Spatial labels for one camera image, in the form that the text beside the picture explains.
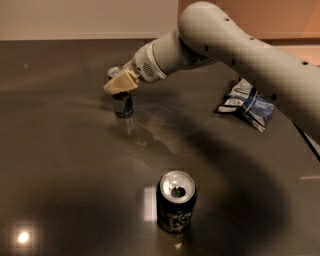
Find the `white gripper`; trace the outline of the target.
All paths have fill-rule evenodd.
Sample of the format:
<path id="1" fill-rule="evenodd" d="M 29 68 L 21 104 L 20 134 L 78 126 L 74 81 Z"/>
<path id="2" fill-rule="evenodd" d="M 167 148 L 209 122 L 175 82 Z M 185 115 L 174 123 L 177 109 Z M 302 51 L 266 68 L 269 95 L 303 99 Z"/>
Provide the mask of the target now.
<path id="1" fill-rule="evenodd" d="M 157 82 L 167 77 L 156 61 L 154 44 L 155 42 L 152 41 L 141 47 L 133 58 L 123 65 L 123 68 L 128 70 L 123 71 L 103 86 L 108 95 L 136 89 L 138 87 L 136 78 L 144 82 Z"/>

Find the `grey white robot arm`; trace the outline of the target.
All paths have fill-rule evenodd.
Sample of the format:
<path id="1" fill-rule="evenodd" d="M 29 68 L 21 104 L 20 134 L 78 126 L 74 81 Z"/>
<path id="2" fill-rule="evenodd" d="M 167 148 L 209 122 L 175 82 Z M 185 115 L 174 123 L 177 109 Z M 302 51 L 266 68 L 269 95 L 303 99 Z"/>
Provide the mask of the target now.
<path id="1" fill-rule="evenodd" d="M 316 142 L 320 142 L 320 67 L 262 42 L 209 2 L 189 5 L 177 28 L 141 47 L 105 85 L 109 95 L 130 91 L 186 69 L 220 61 Z"/>

